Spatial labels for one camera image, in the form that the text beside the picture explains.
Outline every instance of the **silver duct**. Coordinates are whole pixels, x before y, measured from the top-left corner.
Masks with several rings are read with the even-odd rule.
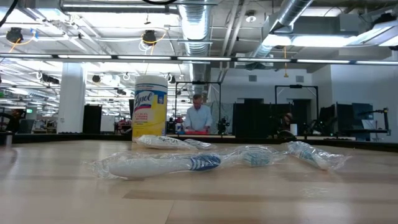
[[[312,2],[313,0],[284,0],[270,32],[281,27],[292,26]],[[251,54],[251,57],[266,57],[273,47],[261,43]]]
[[[185,40],[207,40],[210,28],[210,6],[201,5],[179,5],[182,18],[182,32]],[[186,43],[185,50],[189,56],[207,56],[209,53],[209,44]],[[207,64],[190,64],[191,81],[208,81],[210,67]],[[203,85],[194,85],[194,94],[202,94]]]

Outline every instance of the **person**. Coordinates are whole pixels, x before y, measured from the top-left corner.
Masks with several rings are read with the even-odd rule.
[[[293,121],[292,113],[286,113],[282,118],[282,130],[290,131],[290,124]]]
[[[13,133],[18,132],[19,130],[19,121],[23,118],[23,114],[25,113],[22,109],[14,109],[12,114],[0,113],[0,117],[8,118],[8,125],[6,131],[11,131]]]
[[[209,132],[213,123],[210,107],[202,105],[203,99],[200,94],[193,96],[193,106],[187,111],[185,118],[185,130]]]

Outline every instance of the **table surface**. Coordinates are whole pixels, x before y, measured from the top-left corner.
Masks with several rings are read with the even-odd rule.
[[[122,141],[0,149],[1,223],[398,223],[398,154],[322,146],[353,158],[334,173],[288,157],[139,180],[97,179],[82,164],[131,149],[146,151]]]

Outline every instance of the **white lid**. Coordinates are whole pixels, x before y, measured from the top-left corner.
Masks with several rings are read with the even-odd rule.
[[[156,75],[141,75],[136,78],[136,85],[141,83],[158,84],[167,87],[167,80]]]

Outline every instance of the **lysol logo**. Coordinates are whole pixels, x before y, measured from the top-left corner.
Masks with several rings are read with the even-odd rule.
[[[139,109],[149,109],[152,106],[152,97],[154,93],[151,91],[142,91],[136,95],[134,103],[134,111]]]

